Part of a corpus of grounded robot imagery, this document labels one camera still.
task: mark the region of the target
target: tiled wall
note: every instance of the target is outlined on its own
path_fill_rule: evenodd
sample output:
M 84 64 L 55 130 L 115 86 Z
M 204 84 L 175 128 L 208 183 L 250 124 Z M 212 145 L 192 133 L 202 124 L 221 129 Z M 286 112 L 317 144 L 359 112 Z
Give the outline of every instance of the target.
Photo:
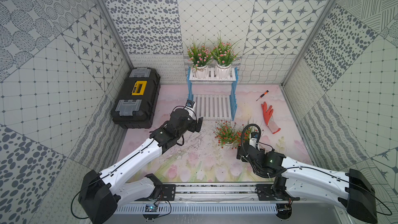
M 186 45 L 212 48 L 219 33 L 237 42 L 240 83 L 280 83 L 326 0 L 105 0 L 132 63 L 156 68 L 162 83 L 185 83 Z M 280 63 L 275 57 L 284 57 Z M 259 72 L 258 66 L 274 65 Z
M 284 86 L 319 166 L 359 169 L 392 210 L 379 223 L 398 220 L 397 20 L 397 0 L 337 0 Z
M 1 223 L 78 222 L 82 178 L 121 145 L 128 71 L 93 0 L 0 0 Z

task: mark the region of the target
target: yellow toolbox latch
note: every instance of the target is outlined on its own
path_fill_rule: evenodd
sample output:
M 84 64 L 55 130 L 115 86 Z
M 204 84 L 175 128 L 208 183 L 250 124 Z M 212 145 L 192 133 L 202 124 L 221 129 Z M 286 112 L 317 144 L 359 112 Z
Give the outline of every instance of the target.
M 147 81 L 136 81 L 131 95 L 144 95 L 145 87 L 147 86 Z

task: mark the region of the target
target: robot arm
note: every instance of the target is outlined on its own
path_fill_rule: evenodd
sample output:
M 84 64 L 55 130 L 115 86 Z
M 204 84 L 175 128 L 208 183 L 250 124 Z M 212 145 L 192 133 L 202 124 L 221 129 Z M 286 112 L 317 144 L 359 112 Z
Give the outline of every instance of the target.
M 244 142 L 241 137 L 236 158 L 249 162 L 260 177 L 275 177 L 271 190 L 265 192 L 267 195 L 285 201 L 302 197 L 330 203 L 346 209 L 348 214 L 361 221 L 377 223 L 375 190 L 361 172 L 319 168 L 286 157 L 274 149 L 265 153 L 258 147 L 261 130 L 257 125 L 246 126 L 242 133 L 250 126 L 255 126 L 258 132 L 251 133 L 249 142 Z
M 97 173 L 94 170 L 84 176 L 78 201 L 93 224 L 105 222 L 118 206 L 129 202 L 160 195 L 162 182 L 155 175 L 146 175 L 142 180 L 127 183 L 135 173 L 153 159 L 165 153 L 174 145 L 184 144 L 186 131 L 199 132 L 203 118 L 195 115 L 195 102 L 188 100 L 183 108 L 170 115 L 170 120 L 154 130 L 149 138 L 135 151 L 107 169 Z M 177 141 L 182 137 L 182 144 Z

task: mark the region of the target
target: screwdriver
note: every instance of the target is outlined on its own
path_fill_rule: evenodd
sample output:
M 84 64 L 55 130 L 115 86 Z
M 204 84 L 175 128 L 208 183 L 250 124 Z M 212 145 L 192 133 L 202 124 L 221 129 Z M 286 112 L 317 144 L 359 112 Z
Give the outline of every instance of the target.
M 266 92 L 264 92 L 256 101 L 258 101 L 259 99 L 261 99 L 264 95 L 266 95 L 268 92 L 268 90 Z

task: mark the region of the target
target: rubber-coated glove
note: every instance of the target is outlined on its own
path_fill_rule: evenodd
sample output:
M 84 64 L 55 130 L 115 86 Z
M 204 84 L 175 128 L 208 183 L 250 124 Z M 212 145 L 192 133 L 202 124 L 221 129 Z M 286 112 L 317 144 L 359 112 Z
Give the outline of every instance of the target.
M 264 102 L 263 104 L 261 104 L 261 108 L 263 109 L 264 121 L 266 122 L 267 127 L 271 130 L 272 134 L 279 132 L 281 128 L 278 127 L 272 117 L 272 105 L 269 106 L 269 108 L 267 109 L 267 103 Z

